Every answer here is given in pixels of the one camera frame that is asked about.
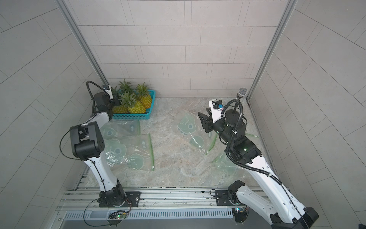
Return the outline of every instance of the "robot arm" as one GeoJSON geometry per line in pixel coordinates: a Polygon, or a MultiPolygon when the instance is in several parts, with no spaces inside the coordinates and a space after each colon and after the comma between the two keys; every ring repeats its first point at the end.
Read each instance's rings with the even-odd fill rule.
{"type": "Polygon", "coordinates": [[[221,100],[213,99],[209,101],[209,107],[210,116],[198,112],[202,127],[206,133],[215,131],[224,140],[221,142],[227,145],[225,152],[228,158],[245,168],[270,200],[257,195],[238,180],[228,188],[230,201],[248,205],[267,220],[272,228],[310,228],[319,215],[313,208],[306,208],[285,188],[260,150],[245,136],[246,123],[243,122],[245,117],[239,100],[232,100],[223,106],[221,100]],[[240,112],[228,110],[232,103],[239,105],[240,112]]]}

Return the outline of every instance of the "black cable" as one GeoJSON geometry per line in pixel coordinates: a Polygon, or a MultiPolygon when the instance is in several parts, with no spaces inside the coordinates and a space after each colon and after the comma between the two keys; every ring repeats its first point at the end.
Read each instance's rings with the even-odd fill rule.
{"type": "Polygon", "coordinates": [[[98,172],[98,174],[99,174],[99,177],[100,177],[100,180],[101,180],[101,181],[102,181],[102,183],[103,183],[104,192],[106,192],[106,190],[105,190],[105,185],[104,185],[104,180],[102,179],[102,176],[100,175],[100,173],[99,173],[99,171],[98,171],[98,169],[97,169],[97,166],[95,165],[95,162],[94,162],[94,161],[92,161],[92,160],[90,160],[90,159],[87,159],[87,160],[91,161],[91,162],[92,162],[92,164],[94,165],[95,169],[97,170],[97,172],[98,172]]]}
{"type": "Polygon", "coordinates": [[[286,189],[281,185],[281,187],[283,188],[283,191],[285,191],[287,197],[290,199],[290,202],[292,203],[292,205],[294,206],[294,208],[296,209],[296,211],[298,212],[298,214],[300,215],[300,217],[302,218],[302,220],[304,221],[304,223],[307,226],[307,229],[310,229],[309,225],[306,223],[305,219],[302,217],[302,215],[300,214],[299,210],[297,209],[297,207],[295,206],[295,204],[292,202],[292,199],[290,198],[290,196],[288,195],[288,193],[286,192],[286,189]]]}
{"type": "MultiPolygon", "coordinates": [[[[215,192],[216,192],[216,189],[211,189],[211,190],[210,190],[210,195],[211,195],[211,196],[213,196],[213,195],[211,194],[211,191],[212,191],[212,190],[215,190],[215,192]]],[[[215,194],[215,195],[216,195],[216,194],[215,194]]],[[[213,196],[213,197],[216,197],[216,196],[213,196]]]]}
{"type": "Polygon", "coordinates": [[[90,90],[89,88],[89,84],[94,84],[95,86],[97,86],[99,89],[101,89],[104,93],[106,93],[109,97],[109,94],[107,93],[106,90],[104,90],[101,86],[99,86],[98,84],[94,83],[93,81],[90,81],[88,80],[86,82],[86,88],[88,89],[88,92],[89,92],[89,95],[91,97],[91,100],[93,101],[93,106],[91,107],[91,113],[94,114],[96,111],[94,110],[95,109],[95,100],[94,100],[94,96],[92,94],[92,91],[90,90]]]}
{"type": "MultiPolygon", "coordinates": [[[[64,136],[62,136],[62,138],[61,138],[61,141],[60,141],[60,144],[59,144],[59,149],[60,149],[60,152],[61,152],[61,154],[62,155],[64,155],[64,153],[62,152],[62,150],[61,150],[61,142],[62,142],[62,140],[64,139],[64,137],[67,135],[67,133],[69,133],[70,132],[70,130],[68,131],[68,132],[66,132],[66,134],[64,134],[64,136]]],[[[68,158],[68,159],[72,159],[72,160],[80,160],[80,158],[70,158],[70,157],[68,157],[68,156],[66,156],[66,155],[64,155],[64,157],[66,157],[66,158],[68,158]]]]}
{"type": "MultiPolygon", "coordinates": [[[[225,149],[225,154],[226,156],[229,158],[229,160],[240,166],[240,167],[243,167],[245,169],[248,169],[248,170],[252,170],[252,171],[255,171],[255,172],[258,172],[258,173],[262,173],[262,174],[265,174],[266,176],[269,176],[269,172],[265,171],[265,170],[261,170],[261,169],[257,169],[257,168],[254,168],[254,167],[251,167],[251,166],[247,166],[247,165],[244,165],[244,164],[241,164],[239,162],[237,162],[236,160],[234,160],[231,155],[230,155],[230,152],[234,153],[235,152],[235,149],[234,149],[234,138],[235,138],[235,132],[237,131],[238,129],[238,126],[240,124],[240,122],[242,121],[242,118],[243,118],[243,105],[240,101],[238,101],[237,99],[233,99],[233,100],[230,100],[226,106],[222,109],[221,111],[221,117],[224,116],[224,112],[225,110],[230,106],[230,104],[232,103],[236,103],[238,104],[239,106],[239,117],[238,117],[238,120],[237,122],[235,123],[234,125],[234,128],[232,130],[232,133],[230,135],[230,139],[229,139],[229,143],[226,145],[226,149],[225,149]]],[[[270,178],[272,178],[275,182],[277,182],[279,185],[282,185],[282,182],[277,178],[275,177],[274,175],[271,175],[270,178]]]]}
{"type": "Polygon", "coordinates": [[[88,206],[89,206],[92,202],[90,202],[90,203],[86,206],[86,208],[85,208],[85,210],[84,210],[84,213],[83,213],[83,220],[84,220],[84,223],[85,223],[86,225],[88,225],[88,226],[93,226],[93,227],[99,227],[99,226],[110,226],[110,224],[104,224],[104,225],[90,225],[90,224],[88,224],[88,223],[85,221],[85,211],[86,211],[86,209],[88,208],[88,206]]]}

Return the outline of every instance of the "cable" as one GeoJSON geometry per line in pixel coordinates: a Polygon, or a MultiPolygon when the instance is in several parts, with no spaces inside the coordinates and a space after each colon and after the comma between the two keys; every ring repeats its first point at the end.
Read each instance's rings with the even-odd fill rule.
{"type": "Polygon", "coordinates": [[[94,161],[92,161],[92,160],[90,160],[90,159],[87,159],[87,160],[91,161],[91,162],[92,162],[92,164],[94,165],[95,169],[97,170],[97,172],[98,172],[98,174],[99,174],[100,180],[101,180],[101,181],[102,181],[102,183],[103,183],[104,192],[107,192],[107,191],[105,190],[104,180],[102,179],[102,176],[100,175],[100,173],[99,173],[99,171],[98,171],[98,169],[97,169],[97,166],[95,165],[95,162],[94,162],[94,161]]]}
{"type": "Polygon", "coordinates": [[[91,113],[94,114],[96,111],[94,110],[95,109],[95,100],[94,100],[94,96],[92,94],[92,91],[90,90],[89,88],[89,84],[94,84],[95,86],[97,86],[99,89],[101,89],[104,93],[106,93],[109,97],[109,94],[106,90],[104,90],[101,86],[99,86],[98,84],[94,83],[93,81],[90,81],[88,80],[86,82],[86,88],[88,89],[88,92],[89,92],[89,95],[91,97],[91,100],[93,101],[93,106],[91,107],[91,113]]]}
{"type": "Polygon", "coordinates": [[[212,191],[212,190],[215,190],[215,192],[217,191],[216,189],[211,189],[211,190],[210,190],[210,195],[211,195],[211,196],[213,196],[213,195],[211,194],[211,191],[212,191]]]}
{"type": "Polygon", "coordinates": [[[307,226],[307,229],[310,229],[309,225],[306,223],[305,219],[302,217],[302,215],[300,214],[299,210],[297,209],[297,207],[295,206],[295,204],[292,202],[292,199],[290,198],[290,196],[288,195],[288,193],[286,192],[286,189],[281,185],[281,187],[283,188],[283,191],[285,191],[287,197],[290,199],[290,202],[292,203],[292,205],[294,206],[294,208],[296,209],[296,211],[298,212],[298,214],[300,215],[300,217],[302,218],[302,220],[304,221],[304,223],[307,226]]]}
{"type": "Polygon", "coordinates": [[[86,211],[86,209],[88,208],[88,206],[89,206],[92,202],[90,202],[90,203],[86,206],[86,208],[85,208],[85,210],[84,210],[84,213],[83,213],[83,220],[84,220],[84,223],[86,223],[88,226],[93,226],[93,227],[99,227],[99,226],[110,226],[110,224],[104,224],[104,225],[90,225],[90,224],[88,224],[88,223],[85,221],[85,211],[86,211]]]}
{"type": "MultiPolygon", "coordinates": [[[[81,126],[81,125],[83,125],[83,124],[85,124],[85,123],[88,123],[89,122],[89,120],[88,121],[86,121],[86,122],[84,122],[84,123],[82,123],[82,124],[80,124],[80,125],[78,125],[78,126],[81,126]]],[[[66,132],[66,134],[64,134],[64,136],[62,136],[62,138],[61,138],[61,141],[60,141],[60,144],[59,144],[59,149],[60,149],[60,152],[61,152],[61,154],[62,155],[64,155],[64,153],[62,152],[62,150],[61,150],[61,142],[62,142],[62,140],[64,139],[64,137],[67,135],[67,133],[69,133],[70,132],[70,130],[68,131],[68,132],[66,132]]],[[[68,158],[68,159],[72,159],[72,160],[80,160],[80,158],[70,158],[70,157],[68,157],[68,156],[66,156],[66,155],[64,155],[64,157],[66,157],[66,158],[68,158]]]]}

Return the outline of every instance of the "plastic bag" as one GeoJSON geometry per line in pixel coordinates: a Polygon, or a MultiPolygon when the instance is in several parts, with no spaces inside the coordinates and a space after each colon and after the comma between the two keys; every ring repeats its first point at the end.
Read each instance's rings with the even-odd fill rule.
{"type": "Polygon", "coordinates": [[[104,140],[104,155],[110,167],[127,166],[136,170],[154,170],[150,134],[104,140]]]}
{"type": "Polygon", "coordinates": [[[120,138],[123,136],[139,135],[139,120],[112,120],[100,128],[104,140],[120,138]]]}
{"type": "Polygon", "coordinates": [[[173,132],[187,140],[199,151],[207,154],[215,145],[217,133],[206,133],[198,116],[189,111],[181,111],[174,119],[173,132]]]}

